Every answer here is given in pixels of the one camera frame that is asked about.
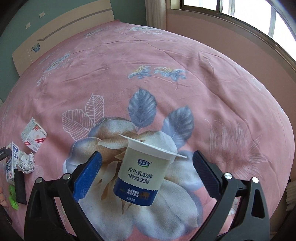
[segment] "yogurt cup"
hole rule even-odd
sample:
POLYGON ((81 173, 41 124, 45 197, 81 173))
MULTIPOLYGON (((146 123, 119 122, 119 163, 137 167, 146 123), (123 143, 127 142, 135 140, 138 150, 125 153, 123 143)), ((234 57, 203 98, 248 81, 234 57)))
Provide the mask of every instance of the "yogurt cup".
POLYGON ((114 194, 124 201, 150 206, 164 180, 168 166, 176 156, 186 157, 120 136, 128 139, 128 147, 114 185, 114 194))

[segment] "crumpled tissue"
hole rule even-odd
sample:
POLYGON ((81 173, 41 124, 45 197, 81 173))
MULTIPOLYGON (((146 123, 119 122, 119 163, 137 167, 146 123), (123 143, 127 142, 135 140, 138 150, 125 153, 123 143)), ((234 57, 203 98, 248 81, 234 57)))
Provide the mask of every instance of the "crumpled tissue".
POLYGON ((29 174, 34 171, 34 162, 35 160, 33 153, 28 155, 23 151, 19 151, 16 167, 19 171, 29 174))

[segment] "white wall socket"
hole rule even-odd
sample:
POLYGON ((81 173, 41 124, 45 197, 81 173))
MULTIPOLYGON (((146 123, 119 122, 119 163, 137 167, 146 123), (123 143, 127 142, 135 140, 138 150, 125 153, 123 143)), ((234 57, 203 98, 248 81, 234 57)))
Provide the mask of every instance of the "white wall socket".
POLYGON ((31 26, 31 24, 30 23, 27 23, 26 24, 26 29, 28 29, 30 26, 31 26))
POLYGON ((45 15, 44 12, 40 13, 40 14, 39 14, 39 18, 42 18, 44 15, 45 15))

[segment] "white curtain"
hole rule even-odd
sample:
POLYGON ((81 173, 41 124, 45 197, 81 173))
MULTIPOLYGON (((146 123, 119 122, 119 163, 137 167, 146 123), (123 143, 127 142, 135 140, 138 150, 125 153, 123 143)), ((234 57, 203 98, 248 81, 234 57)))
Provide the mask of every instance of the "white curtain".
POLYGON ((145 0, 147 26, 165 30, 165 0, 145 0))

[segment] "headboard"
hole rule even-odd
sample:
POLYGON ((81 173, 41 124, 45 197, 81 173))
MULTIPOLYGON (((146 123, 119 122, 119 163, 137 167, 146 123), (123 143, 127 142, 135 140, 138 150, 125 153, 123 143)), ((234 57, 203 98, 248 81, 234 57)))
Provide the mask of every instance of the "headboard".
POLYGON ((51 20, 24 41, 12 54, 18 74, 40 56, 71 36, 114 20, 110 0, 98 0, 68 11, 51 20))

